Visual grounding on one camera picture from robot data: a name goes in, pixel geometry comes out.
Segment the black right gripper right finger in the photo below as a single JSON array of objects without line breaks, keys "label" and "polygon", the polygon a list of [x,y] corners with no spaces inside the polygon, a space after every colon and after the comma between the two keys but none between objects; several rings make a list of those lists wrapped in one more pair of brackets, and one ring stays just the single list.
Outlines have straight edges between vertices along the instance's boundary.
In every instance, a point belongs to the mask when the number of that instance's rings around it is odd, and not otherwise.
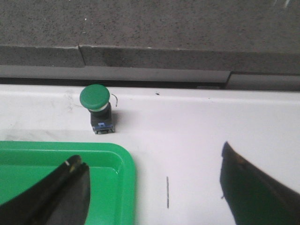
[{"label": "black right gripper right finger", "polygon": [[300,194],[235,152],[222,149],[220,185],[237,225],[298,225]]}]

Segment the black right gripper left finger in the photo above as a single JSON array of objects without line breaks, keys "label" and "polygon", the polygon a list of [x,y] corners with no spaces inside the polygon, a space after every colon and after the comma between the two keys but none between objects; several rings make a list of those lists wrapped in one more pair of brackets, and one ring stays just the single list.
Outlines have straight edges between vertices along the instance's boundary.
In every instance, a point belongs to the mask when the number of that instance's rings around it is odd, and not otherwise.
[{"label": "black right gripper left finger", "polygon": [[0,206],[2,225],[83,225],[90,207],[90,168],[79,155]]}]

